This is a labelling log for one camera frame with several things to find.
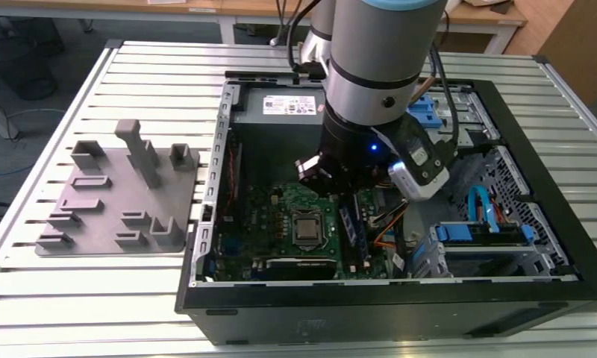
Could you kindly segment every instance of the sticker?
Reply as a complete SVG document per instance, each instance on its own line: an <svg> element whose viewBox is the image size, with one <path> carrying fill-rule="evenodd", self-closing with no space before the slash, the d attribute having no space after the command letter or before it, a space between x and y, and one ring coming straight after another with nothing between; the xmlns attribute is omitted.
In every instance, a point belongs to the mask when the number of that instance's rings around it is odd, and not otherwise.
<svg viewBox="0 0 597 358"><path fill-rule="evenodd" d="M405 271L405 260L402 260L402 258L398 256L398 254L394 253L394 257L390 260L396 267L400 269L400 271Z"/></svg>
<svg viewBox="0 0 597 358"><path fill-rule="evenodd" d="M188 11L192 13L216 13L217 9L205 9L202 7L189 7Z"/></svg>
<svg viewBox="0 0 597 358"><path fill-rule="evenodd" d="M316 97L269 95L262 99L262 114L314 116Z"/></svg>

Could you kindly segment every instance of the green circuit board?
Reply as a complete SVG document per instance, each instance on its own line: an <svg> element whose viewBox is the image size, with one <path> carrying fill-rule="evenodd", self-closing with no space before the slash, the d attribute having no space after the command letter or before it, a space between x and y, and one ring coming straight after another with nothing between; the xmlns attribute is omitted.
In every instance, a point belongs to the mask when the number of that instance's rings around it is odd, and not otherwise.
<svg viewBox="0 0 597 358"><path fill-rule="evenodd" d="M376 214L374 193L362 190L357 194L364 217ZM340 240L348 240L340 226L338 200L318 198L314 192L298 183L282 183L270 187L250 186L245 193L241 220L220 234L217 275L218 280L256 280L252 267L258 258L304 257L326 258L337 262L336 278L377 278L385 272L382 255L368 260L369 267L356 272L344 269ZM300 247L293 242L293 218L320 218L322 240L320 245Z"/></svg>

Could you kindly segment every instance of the screw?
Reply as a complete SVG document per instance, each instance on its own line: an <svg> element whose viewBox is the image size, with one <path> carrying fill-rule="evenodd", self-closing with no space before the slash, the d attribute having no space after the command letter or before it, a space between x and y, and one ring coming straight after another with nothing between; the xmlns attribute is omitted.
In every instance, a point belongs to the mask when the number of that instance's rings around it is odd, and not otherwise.
<svg viewBox="0 0 597 358"><path fill-rule="evenodd" d="M382 107L392 108L394 104L396 104L396 98L393 98L392 96L385 97L385 99L382 100Z"/></svg>

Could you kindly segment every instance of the open computer tower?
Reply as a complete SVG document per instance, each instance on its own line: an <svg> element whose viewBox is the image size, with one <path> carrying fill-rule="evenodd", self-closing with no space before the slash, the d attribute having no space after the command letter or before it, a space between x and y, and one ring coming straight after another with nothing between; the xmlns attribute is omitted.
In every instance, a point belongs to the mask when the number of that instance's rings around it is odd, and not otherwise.
<svg viewBox="0 0 597 358"><path fill-rule="evenodd" d="M216 345L508 336L597 309L596 247L496 87L449 85L449 182L380 233L400 200L390 183L344 213L297 181L294 162L318 147L321 83L226 73L176 302ZM450 133L438 88L409 111L433 141ZM354 239L345 215L362 222Z"/></svg>

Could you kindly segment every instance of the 3d printed holder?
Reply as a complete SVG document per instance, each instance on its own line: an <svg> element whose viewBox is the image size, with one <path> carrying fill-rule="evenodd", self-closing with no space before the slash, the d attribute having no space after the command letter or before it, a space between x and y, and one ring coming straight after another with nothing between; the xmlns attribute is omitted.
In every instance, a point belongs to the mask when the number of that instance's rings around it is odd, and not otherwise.
<svg viewBox="0 0 597 358"><path fill-rule="evenodd" d="M128 148L74 145L76 168L37 240L40 256L182 250L198 152L186 144L154 149L134 119L117 122L116 135Z"/></svg>

